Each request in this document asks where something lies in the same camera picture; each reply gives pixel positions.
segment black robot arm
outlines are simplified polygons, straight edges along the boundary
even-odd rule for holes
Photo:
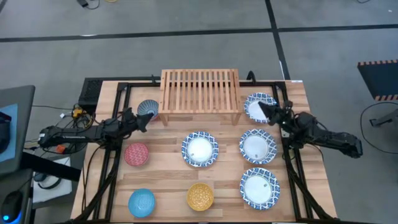
[[[356,136],[321,129],[316,117],[306,112],[294,115],[291,101],[286,101],[283,108],[262,102],[259,102],[259,106],[270,119],[270,125],[279,124],[285,134],[289,135],[290,147],[301,149],[304,144],[313,144],[337,149],[352,158],[359,158],[363,154],[361,141]]]
[[[97,126],[89,128],[58,128],[49,126],[41,130],[39,135],[40,147],[57,146],[63,143],[85,143],[96,142],[98,144],[108,144],[117,139],[131,134],[133,131],[140,130],[146,132],[146,125],[154,114],[135,116],[131,108],[123,111],[123,119],[106,119]]]

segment bowl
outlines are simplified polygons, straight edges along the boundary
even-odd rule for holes
[[[129,211],[137,218],[150,215],[155,209],[155,195],[149,189],[138,189],[130,196]]]
[[[153,113],[154,116],[150,119],[151,121],[156,119],[158,112],[159,112],[159,104],[154,100],[144,100],[138,105],[137,108],[138,115]]]
[[[129,145],[124,151],[124,160],[130,166],[142,166],[149,158],[148,148],[143,143]]]
[[[194,184],[187,192],[187,202],[195,211],[205,211],[210,208],[213,201],[213,190],[205,183]]]

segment white plate center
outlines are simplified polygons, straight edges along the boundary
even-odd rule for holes
[[[262,160],[268,153],[268,144],[264,138],[253,135],[244,140],[243,149],[249,158]]]
[[[253,101],[250,105],[249,105],[249,114],[250,116],[252,116],[254,119],[260,119],[260,120],[265,120],[267,117],[264,115],[264,113],[262,112],[260,105],[259,105],[260,100],[256,100]]]
[[[271,197],[271,186],[265,178],[255,175],[246,180],[244,193],[254,203],[266,203]]]
[[[188,145],[188,155],[196,162],[205,162],[211,158],[213,147],[205,138],[195,138]]]

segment patterned bowl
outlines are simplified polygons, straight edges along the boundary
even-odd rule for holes
[[[138,189],[130,196],[129,211],[137,218],[147,217],[155,208],[155,195],[149,189]]]
[[[266,124],[269,122],[269,119],[262,112],[259,101],[267,105],[277,104],[276,100],[266,93],[253,93],[244,102],[244,112],[255,122]]]
[[[208,132],[195,131],[182,141],[181,153],[191,166],[210,166],[218,157],[218,143]]]
[[[124,160],[130,166],[144,165],[149,158],[148,148],[143,143],[129,145],[124,151]]]
[[[262,129],[246,131],[239,141],[239,150],[253,164],[267,164],[277,153],[274,138]]]
[[[154,100],[144,100],[138,105],[137,108],[138,115],[153,113],[154,116],[150,119],[151,121],[156,119],[158,111],[159,111],[159,104]]]
[[[213,190],[205,183],[194,184],[187,192],[187,202],[195,211],[204,211],[210,208],[213,201]]]
[[[267,210],[278,201],[280,186],[273,173],[255,167],[242,175],[239,191],[243,200],[252,208]]]

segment wooden table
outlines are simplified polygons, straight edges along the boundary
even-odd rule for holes
[[[113,110],[118,82],[103,82],[96,110],[97,119],[110,118]],[[304,85],[301,82],[286,81],[289,100],[294,102],[294,111],[309,112]],[[137,111],[138,104],[146,99],[159,99],[159,87],[133,87],[130,106]],[[251,93],[264,92],[272,94],[269,87],[241,87],[241,101]],[[275,138],[278,145],[276,158],[264,167],[275,174],[280,187],[280,199],[270,210],[257,211],[245,204],[239,193],[239,181],[247,169],[254,164],[243,158],[239,152],[239,138],[248,129],[262,128]],[[238,125],[232,126],[230,116],[197,114],[189,116],[170,116],[169,125],[164,126],[158,118],[147,126],[148,132],[134,132],[123,142],[125,148],[134,142],[142,142],[149,148],[149,160],[142,167],[131,167],[121,158],[114,203],[111,215],[112,222],[292,222],[295,221],[291,194],[285,162],[282,160],[282,144],[278,125],[257,124],[242,115]],[[217,161],[206,168],[195,168],[188,165],[181,155],[181,143],[191,132],[208,131],[219,143],[220,154]],[[98,147],[89,144],[85,157],[85,170],[93,151]],[[309,191],[318,203],[331,216],[336,216],[328,179],[323,166],[322,155],[312,146],[301,150],[303,168]],[[87,188],[87,199],[91,200],[97,191],[104,151],[98,151],[91,164],[90,179]],[[214,204],[204,212],[192,210],[186,202],[188,188],[197,182],[209,184],[215,195]],[[129,197],[139,188],[151,189],[156,197],[155,210],[147,218],[134,218],[127,207]],[[303,197],[298,190],[300,210],[305,217]],[[73,205],[71,218],[81,213],[83,182],[80,179]],[[108,193],[101,204],[100,218],[104,217]]]

